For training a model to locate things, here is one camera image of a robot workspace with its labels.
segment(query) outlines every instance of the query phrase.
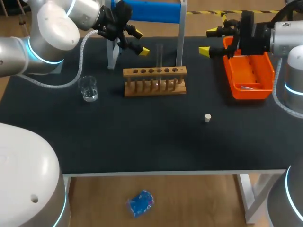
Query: black table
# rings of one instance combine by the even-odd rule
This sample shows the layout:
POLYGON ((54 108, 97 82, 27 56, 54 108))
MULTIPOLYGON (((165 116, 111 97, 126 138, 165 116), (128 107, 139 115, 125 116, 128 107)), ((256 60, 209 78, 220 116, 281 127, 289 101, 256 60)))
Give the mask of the black table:
MULTIPOLYGON (((123 68, 154 67, 156 43, 164 45, 163 66, 174 65, 176 38, 141 43, 151 50, 148 57, 125 51, 112 71, 106 41, 88 40, 82 74, 97 78, 94 103, 85 103, 77 86, 49 90, 12 77, 0 103, 0 122, 45 138, 64 174, 280 170, 300 157, 303 121, 280 109, 272 96, 235 102, 222 59, 199 55, 199 46, 219 46, 220 39, 185 39, 186 95, 124 98, 123 68)), ((35 78, 49 84, 72 80, 78 49, 68 54, 60 75, 35 78)))

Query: orange tray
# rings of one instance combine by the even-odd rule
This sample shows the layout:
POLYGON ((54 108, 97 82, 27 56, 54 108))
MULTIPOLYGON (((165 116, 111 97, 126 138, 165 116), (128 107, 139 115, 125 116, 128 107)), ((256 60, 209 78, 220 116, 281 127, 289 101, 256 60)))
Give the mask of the orange tray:
MULTIPOLYGON (((232 44, 232 37, 223 39, 224 47, 232 44)), ((235 99, 266 99, 273 90, 274 68, 268 54, 242 56, 237 50, 233 58, 223 57, 232 96, 235 99)))

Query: blue metal frame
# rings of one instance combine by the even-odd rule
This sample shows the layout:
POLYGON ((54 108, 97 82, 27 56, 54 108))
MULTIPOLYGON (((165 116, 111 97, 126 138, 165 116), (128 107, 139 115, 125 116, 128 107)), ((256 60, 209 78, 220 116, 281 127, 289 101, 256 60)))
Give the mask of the blue metal frame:
MULTIPOLYGON (((181 4, 167 2, 150 2, 124 0, 133 8, 131 20, 161 22, 161 23, 180 23, 181 4)), ((115 6, 115 1, 111 0, 111 7, 115 6)))

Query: test tube rack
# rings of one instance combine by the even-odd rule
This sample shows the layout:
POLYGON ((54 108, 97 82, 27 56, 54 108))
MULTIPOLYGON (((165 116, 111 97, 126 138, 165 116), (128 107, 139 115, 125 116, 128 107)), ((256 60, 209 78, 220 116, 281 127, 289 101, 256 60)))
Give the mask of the test tube rack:
POLYGON ((124 96, 186 94, 184 82, 184 76, 186 75, 187 70, 185 66, 123 69, 123 77, 126 78, 124 96))

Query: glass test tube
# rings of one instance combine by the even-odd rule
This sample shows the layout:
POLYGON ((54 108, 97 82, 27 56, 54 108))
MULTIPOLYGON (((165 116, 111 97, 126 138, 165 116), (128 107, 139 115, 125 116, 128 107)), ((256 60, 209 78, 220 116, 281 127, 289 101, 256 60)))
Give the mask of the glass test tube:
POLYGON ((162 59, 163 59, 163 44, 156 44, 156 68, 157 72, 161 72, 162 68, 162 59))

